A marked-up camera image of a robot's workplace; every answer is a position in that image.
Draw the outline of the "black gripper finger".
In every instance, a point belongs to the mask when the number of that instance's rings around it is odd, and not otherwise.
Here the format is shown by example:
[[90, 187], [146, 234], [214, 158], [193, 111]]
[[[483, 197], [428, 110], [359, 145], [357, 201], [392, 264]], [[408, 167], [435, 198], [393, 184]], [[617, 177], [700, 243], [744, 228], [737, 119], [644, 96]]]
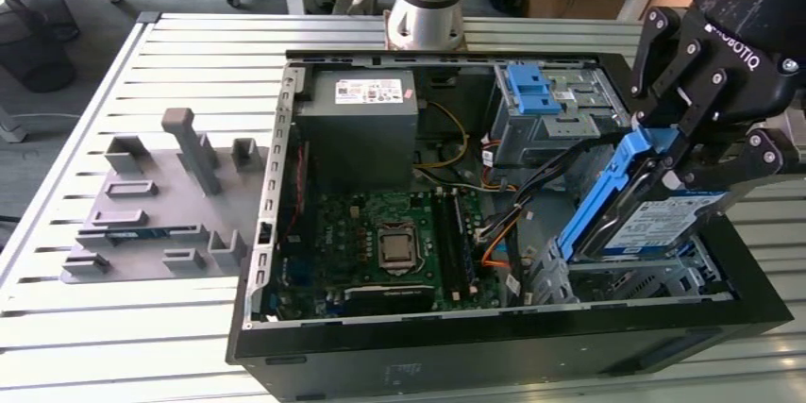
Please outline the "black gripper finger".
[[673, 174], [688, 191], [745, 193], [758, 186], [802, 177], [802, 159], [779, 129], [756, 128], [733, 158], [719, 163], [688, 160]]
[[735, 127], [713, 118], [717, 103], [704, 95], [724, 86], [731, 36], [692, 9], [648, 9], [629, 79], [628, 106], [644, 128], [676, 128], [688, 140], [732, 140]]

